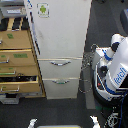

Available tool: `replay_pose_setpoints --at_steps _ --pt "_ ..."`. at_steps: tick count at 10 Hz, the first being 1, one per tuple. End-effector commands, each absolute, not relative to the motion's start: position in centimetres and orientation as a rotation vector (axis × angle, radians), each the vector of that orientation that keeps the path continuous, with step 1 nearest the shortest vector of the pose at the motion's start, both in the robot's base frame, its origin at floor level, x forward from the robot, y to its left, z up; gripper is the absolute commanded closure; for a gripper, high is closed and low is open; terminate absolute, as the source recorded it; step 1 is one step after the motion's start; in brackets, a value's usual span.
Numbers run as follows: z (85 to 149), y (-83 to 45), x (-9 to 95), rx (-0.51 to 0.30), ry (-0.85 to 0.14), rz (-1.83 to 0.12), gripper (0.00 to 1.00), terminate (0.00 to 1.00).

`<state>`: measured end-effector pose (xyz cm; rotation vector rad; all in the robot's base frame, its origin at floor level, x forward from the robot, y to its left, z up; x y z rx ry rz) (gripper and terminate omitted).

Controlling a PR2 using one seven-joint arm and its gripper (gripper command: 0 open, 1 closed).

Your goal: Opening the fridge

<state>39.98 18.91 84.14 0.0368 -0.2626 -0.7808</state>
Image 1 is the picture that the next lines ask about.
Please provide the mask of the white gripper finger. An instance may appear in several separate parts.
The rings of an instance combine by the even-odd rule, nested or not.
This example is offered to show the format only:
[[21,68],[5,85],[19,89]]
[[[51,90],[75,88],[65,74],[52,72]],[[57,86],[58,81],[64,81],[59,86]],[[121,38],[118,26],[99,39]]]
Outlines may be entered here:
[[100,128],[100,124],[98,122],[98,118],[96,116],[90,116],[90,118],[92,119],[94,126],[93,128]]
[[34,128],[35,123],[37,122],[37,120],[38,120],[38,119],[31,119],[30,122],[29,122],[28,128]]

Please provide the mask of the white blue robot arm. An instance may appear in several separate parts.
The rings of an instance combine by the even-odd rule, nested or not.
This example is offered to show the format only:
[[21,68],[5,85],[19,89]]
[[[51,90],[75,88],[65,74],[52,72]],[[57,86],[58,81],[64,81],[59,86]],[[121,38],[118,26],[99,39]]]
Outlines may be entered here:
[[[105,105],[115,106],[127,95],[128,38],[112,36],[110,47],[98,47],[92,60],[92,86],[94,94]],[[39,69],[48,99],[76,98],[82,57],[38,58]]]

